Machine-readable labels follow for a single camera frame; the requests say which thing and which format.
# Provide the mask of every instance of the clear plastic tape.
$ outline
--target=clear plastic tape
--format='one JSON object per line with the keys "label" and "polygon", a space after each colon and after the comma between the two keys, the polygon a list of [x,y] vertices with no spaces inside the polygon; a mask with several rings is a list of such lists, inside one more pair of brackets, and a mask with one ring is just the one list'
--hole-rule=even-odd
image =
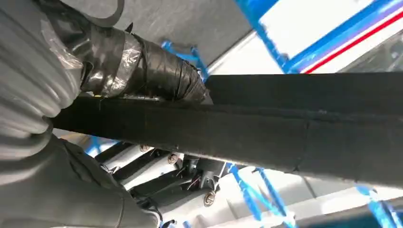
{"label": "clear plastic tape", "polygon": [[41,20],[41,27],[45,41],[50,46],[50,50],[58,57],[63,67],[67,70],[81,69],[83,64],[74,55],[69,53],[66,46],[56,35],[50,22]]}
{"label": "clear plastic tape", "polygon": [[122,53],[122,59],[113,83],[107,94],[108,97],[113,97],[121,94],[127,86],[132,73],[140,60],[142,46],[132,35],[125,33],[125,46]]}

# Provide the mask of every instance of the black frame rail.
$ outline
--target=black frame rail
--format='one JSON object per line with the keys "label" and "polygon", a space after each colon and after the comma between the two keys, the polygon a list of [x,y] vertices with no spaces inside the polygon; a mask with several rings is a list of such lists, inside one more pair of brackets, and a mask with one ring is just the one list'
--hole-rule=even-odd
{"label": "black frame rail", "polygon": [[400,73],[211,76],[214,105],[79,97],[56,128],[168,151],[403,186]]}

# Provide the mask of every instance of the red stripe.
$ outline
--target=red stripe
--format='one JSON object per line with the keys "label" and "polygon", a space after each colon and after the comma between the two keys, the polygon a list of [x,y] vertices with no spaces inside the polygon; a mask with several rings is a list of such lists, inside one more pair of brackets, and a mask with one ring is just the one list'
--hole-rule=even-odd
{"label": "red stripe", "polygon": [[349,45],[345,46],[344,48],[338,50],[337,52],[329,55],[328,57],[326,57],[325,59],[323,59],[322,61],[318,62],[316,65],[314,65],[312,68],[310,68],[309,70],[307,70],[305,72],[305,74],[310,74],[312,73],[314,70],[318,69],[319,67],[323,66],[324,64],[328,63],[329,61],[331,61],[332,59],[336,58],[337,56],[341,55],[342,53],[346,52],[348,49],[354,47],[355,45],[361,43],[362,41],[366,40],[367,38],[371,37],[373,34],[379,32],[380,30],[388,27],[389,25],[393,24],[394,22],[396,22],[397,20],[399,20],[400,18],[403,18],[403,11],[400,12],[399,14],[396,14],[395,16],[393,16],[392,18],[388,19],[387,21],[385,21],[383,24],[379,25],[378,27],[374,28],[373,30],[371,30],[370,32],[364,34],[362,37],[354,40],[353,42],[351,42]]}

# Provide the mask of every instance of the blue metal frame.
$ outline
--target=blue metal frame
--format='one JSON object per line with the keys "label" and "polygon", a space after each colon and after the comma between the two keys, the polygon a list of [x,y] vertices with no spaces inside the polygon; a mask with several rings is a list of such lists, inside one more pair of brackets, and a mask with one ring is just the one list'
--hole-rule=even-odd
{"label": "blue metal frame", "polygon": [[264,27],[259,23],[264,13],[256,9],[268,11],[277,0],[235,0],[257,35],[262,39],[267,50],[285,74],[300,73],[303,69],[322,59],[324,56],[343,45],[359,33],[381,21],[391,13],[403,7],[403,0],[374,0],[360,12],[327,33],[317,42],[295,55],[291,59],[276,49]]}

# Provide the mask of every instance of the bolt head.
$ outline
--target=bolt head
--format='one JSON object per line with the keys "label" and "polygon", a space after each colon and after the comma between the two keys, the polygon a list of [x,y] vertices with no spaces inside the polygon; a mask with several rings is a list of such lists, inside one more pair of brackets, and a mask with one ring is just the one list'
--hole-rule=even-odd
{"label": "bolt head", "polygon": [[208,208],[209,206],[213,205],[214,200],[215,200],[215,192],[210,191],[204,197],[204,206]]}
{"label": "bolt head", "polygon": [[178,156],[176,154],[171,154],[168,157],[168,163],[169,164],[175,164],[178,161]]}
{"label": "bolt head", "polygon": [[147,145],[140,145],[140,151],[141,152],[147,152],[150,150],[150,147]]}

